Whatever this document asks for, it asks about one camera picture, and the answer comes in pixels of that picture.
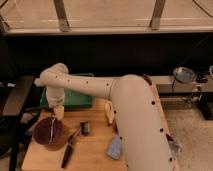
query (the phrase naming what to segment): knife handle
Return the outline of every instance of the knife handle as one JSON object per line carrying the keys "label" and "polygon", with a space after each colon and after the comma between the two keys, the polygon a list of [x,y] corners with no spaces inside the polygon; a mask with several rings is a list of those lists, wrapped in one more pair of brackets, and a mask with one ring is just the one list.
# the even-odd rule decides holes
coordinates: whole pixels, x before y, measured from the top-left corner
{"label": "knife handle", "polygon": [[64,157],[63,157],[63,161],[62,161],[62,164],[61,164],[61,168],[65,168],[67,162],[68,162],[68,159],[70,158],[70,156],[72,155],[73,153],[73,147],[72,145],[67,145],[66,147],[66,150],[65,150],[65,153],[64,153]]}

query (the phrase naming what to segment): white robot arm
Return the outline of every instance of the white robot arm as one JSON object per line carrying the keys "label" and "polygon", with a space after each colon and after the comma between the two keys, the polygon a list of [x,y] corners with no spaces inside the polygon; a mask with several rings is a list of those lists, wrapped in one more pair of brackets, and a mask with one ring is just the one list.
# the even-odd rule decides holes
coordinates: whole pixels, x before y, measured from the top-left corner
{"label": "white robot arm", "polygon": [[50,107],[63,103],[63,88],[112,101],[128,171],[172,171],[174,161],[149,84],[136,75],[119,78],[68,74],[56,64],[40,74]]}

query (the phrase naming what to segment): knife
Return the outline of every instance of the knife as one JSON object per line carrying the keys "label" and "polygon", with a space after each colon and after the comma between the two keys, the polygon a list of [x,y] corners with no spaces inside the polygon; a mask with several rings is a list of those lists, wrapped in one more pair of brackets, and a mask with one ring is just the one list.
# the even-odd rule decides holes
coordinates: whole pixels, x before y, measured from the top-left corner
{"label": "knife", "polygon": [[64,152],[64,157],[62,160],[61,168],[66,167],[68,159],[70,158],[70,156],[73,153],[73,144],[75,142],[76,137],[80,134],[80,131],[81,131],[80,129],[77,129],[73,134],[70,135],[70,137],[68,139],[66,150]]}

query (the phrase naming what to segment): brown bowl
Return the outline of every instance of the brown bowl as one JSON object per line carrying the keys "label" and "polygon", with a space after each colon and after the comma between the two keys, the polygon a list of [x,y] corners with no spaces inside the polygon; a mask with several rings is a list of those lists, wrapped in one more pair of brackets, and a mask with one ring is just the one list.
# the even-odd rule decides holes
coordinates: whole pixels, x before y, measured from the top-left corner
{"label": "brown bowl", "polygon": [[34,130],[33,130],[33,138],[35,141],[42,145],[49,145],[55,143],[63,130],[63,124],[61,121],[57,120],[55,118],[55,121],[53,122],[54,117],[48,117],[45,119],[42,119],[39,121]]}

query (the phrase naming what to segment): wooden table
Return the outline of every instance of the wooden table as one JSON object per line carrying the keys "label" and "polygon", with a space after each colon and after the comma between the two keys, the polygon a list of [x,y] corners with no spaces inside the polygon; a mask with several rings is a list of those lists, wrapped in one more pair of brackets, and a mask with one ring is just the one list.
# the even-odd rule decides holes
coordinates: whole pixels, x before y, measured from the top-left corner
{"label": "wooden table", "polygon": [[[152,86],[156,96],[156,104],[164,125],[169,133],[168,125],[161,106],[158,92]],[[125,171],[127,170],[124,155],[118,161],[106,155],[111,139],[116,134],[113,126],[108,126],[104,114],[104,99],[95,99],[92,108],[73,109],[65,113],[63,119],[64,130],[61,138],[54,145],[42,146],[33,139],[26,153],[22,170],[23,171]],[[43,111],[40,119],[50,116],[50,113]],[[66,142],[69,135],[79,126],[82,121],[91,123],[91,134],[86,137],[79,137],[74,145],[74,152],[66,169],[61,168]]]}

